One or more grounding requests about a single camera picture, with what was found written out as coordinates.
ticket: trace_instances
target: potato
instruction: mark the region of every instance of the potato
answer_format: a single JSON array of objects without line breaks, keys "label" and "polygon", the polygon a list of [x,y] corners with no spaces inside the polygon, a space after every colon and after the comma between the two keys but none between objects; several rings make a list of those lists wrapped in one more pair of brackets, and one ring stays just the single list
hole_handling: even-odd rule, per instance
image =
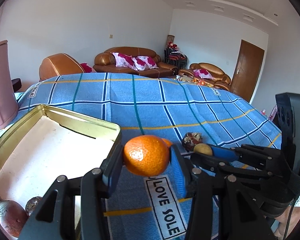
[{"label": "potato", "polygon": [[211,156],[213,155],[211,147],[205,143],[198,143],[194,147],[193,151],[195,153],[202,153],[202,154],[211,155]]},{"label": "potato", "polygon": [[42,197],[33,197],[30,199],[26,204],[26,212],[27,215],[30,217],[32,213],[34,212],[36,206],[39,204],[40,200],[42,200]]}]

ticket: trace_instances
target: blanket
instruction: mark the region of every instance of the blanket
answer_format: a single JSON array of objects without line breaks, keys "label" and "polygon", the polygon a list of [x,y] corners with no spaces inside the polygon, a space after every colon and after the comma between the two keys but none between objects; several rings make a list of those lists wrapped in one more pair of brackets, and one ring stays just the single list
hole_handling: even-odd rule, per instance
[{"label": "blanket", "polygon": [[[23,94],[15,121],[38,104],[117,123],[123,144],[135,136],[152,134],[169,139],[186,155],[181,140],[187,132],[200,132],[204,143],[228,148],[241,144],[281,145],[278,128],[239,96],[167,78],[117,73],[54,77]],[[233,165],[250,168],[239,162]],[[183,239],[191,199],[183,199],[178,193],[174,176],[170,166],[154,178],[135,176],[124,167],[116,192],[104,202],[110,239]],[[163,193],[169,206],[157,201]],[[217,239],[217,196],[213,198],[213,209],[211,237]]]}]

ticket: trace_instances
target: ceiling light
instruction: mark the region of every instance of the ceiling light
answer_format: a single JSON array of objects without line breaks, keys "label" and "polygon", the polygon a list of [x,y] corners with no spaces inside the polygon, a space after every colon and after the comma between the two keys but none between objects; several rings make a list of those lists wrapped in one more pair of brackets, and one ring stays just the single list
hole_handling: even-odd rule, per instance
[{"label": "ceiling light", "polygon": [[253,22],[253,20],[255,19],[254,17],[247,14],[243,14],[243,18],[249,22]]},{"label": "ceiling light", "polygon": [[189,7],[195,7],[193,2],[186,2],[186,5],[189,6]]},{"label": "ceiling light", "polygon": [[225,8],[222,7],[222,6],[218,6],[218,5],[214,5],[214,4],[212,4],[212,6],[214,6],[215,11],[218,11],[218,12],[224,12],[225,11]]}]

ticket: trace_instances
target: wooden door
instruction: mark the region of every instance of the wooden door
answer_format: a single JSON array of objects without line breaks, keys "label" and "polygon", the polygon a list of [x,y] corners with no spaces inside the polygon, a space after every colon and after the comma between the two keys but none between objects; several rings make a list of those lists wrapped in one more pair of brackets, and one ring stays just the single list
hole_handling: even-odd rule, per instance
[{"label": "wooden door", "polygon": [[242,40],[237,66],[231,82],[231,92],[250,101],[259,77],[265,51]]}]

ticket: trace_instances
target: blue gripper pad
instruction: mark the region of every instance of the blue gripper pad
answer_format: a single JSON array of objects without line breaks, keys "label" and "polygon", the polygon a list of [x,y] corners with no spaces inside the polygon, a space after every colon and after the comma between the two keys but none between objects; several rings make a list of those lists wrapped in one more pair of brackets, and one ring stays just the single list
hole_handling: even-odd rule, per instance
[{"label": "blue gripper pad", "polygon": [[234,162],[239,159],[239,157],[235,154],[234,150],[211,145],[211,144],[208,145],[211,147],[214,157],[224,159],[225,161],[228,162]]},{"label": "blue gripper pad", "polygon": [[191,177],[186,163],[176,145],[170,147],[170,163],[177,190],[179,194],[185,198],[187,193],[186,186],[190,183]]}]

